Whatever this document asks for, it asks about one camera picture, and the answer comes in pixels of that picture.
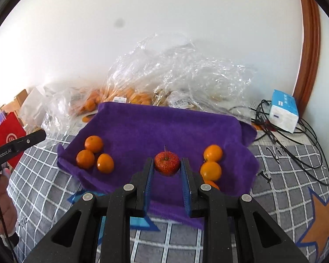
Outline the person's left hand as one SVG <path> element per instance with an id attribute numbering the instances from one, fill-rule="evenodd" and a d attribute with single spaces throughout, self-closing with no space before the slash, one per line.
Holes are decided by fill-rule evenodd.
<path id="1" fill-rule="evenodd" d="M 4 168 L 0 175 L 0 207 L 2 211 L 2 216 L 0 215 L 0 236 L 5 234 L 3 224 L 6 226 L 8 235 L 13 234 L 18 219 L 14 203 L 7 192 L 10 176 L 11 171 L 8 168 Z"/>

